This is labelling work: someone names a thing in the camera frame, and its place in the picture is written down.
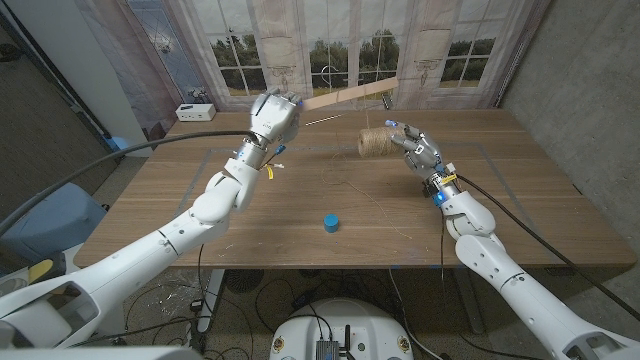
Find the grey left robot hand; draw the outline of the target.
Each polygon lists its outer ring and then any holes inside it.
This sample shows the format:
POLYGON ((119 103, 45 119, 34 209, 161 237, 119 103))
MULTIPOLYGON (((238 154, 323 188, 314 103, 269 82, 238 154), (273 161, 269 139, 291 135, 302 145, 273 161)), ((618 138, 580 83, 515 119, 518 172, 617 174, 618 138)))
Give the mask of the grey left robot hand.
POLYGON ((298 135, 301 105, 301 97, 293 92, 282 94, 274 88, 260 94, 250 110, 249 131, 254 137, 243 140, 236 159, 258 169, 270 145, 292 141, 298 135))

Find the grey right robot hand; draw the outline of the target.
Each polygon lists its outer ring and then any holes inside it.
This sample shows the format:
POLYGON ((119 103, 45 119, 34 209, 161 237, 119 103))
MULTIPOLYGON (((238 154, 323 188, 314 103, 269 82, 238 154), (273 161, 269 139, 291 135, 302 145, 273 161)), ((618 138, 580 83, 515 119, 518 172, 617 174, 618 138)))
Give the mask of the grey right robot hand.
POLYGON ((423 195, 431 198, 437 207, 460 193, 455 183, 456 175, 442 161, 440 149, 435 141, 420 129, 402 122, 386 120, 385 126, 398 131, 391 135, 393 144, 404 151, 404 160, 409 169, 422 180, 423 195))

